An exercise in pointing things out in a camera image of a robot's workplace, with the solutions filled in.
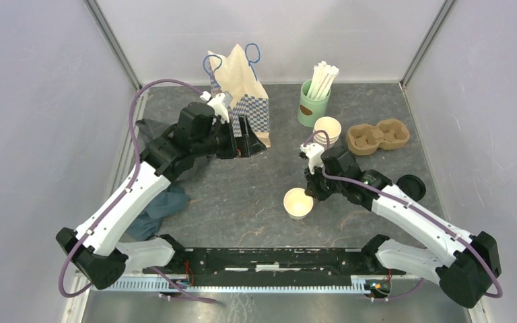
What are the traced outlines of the stack of paper cups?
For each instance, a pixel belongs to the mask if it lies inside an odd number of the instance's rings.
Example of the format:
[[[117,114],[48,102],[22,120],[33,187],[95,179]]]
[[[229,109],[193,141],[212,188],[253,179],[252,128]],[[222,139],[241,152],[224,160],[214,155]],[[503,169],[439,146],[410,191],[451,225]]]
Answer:
[[[315,122],[313,132],[325,131],[328,136],[324,133],[317,133],[312,141],[327,149],[338,141],[341,130],[341,124],[337,119],[330,116],[323,116]]]

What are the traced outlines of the brown paper bag blue handles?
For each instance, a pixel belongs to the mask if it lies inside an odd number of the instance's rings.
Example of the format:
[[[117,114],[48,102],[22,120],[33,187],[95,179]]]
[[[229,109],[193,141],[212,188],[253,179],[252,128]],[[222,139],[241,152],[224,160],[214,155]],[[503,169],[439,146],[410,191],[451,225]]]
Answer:
[[[209,77],[211,93],[227,92],[232,97],[228,113],[235,136],[242,135],[238,118],[246,116],[249,128],[270,147],[269,97],[254,69],[260,60],[261,50],[251,42],[246,46],[235,45],[226,56],[209,50],[203,68]]]

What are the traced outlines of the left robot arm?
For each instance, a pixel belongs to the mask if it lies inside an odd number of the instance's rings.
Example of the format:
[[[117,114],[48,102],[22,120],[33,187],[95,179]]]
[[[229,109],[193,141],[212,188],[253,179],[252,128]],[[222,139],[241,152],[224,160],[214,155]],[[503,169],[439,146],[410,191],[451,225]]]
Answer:
[[[238,118],[241,136],[234,134],[226,106],[218,101],[192,102],[180,111],[177,123],[150,141],[129,177],[84,223],[64,227],[56,240],[96,289],[110,287],[126,272],[158,266],[179,273],[184,255],[168,238],[122,243],[120,238],[148,204],[198,157],[251,157],[266,145],[252,131],[247,116]]]

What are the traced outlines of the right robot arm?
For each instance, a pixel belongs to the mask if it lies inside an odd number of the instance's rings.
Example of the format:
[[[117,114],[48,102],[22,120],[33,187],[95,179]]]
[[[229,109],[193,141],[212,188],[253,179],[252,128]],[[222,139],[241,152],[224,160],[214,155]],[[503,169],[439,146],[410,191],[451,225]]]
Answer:
[[[498,299],[504,290],[497,240],[452,225],[420,205],[391,179],[376,170],[360,169],[352,152],[343,147],[325,149],[317,143],[300,145],[306,195],[323,202],[334,194],[381,216],[422,244],[404,245],[377,235],[362,249],[367,273],[400,270],[435,283],[453,302],[473,308],[482,297]]]

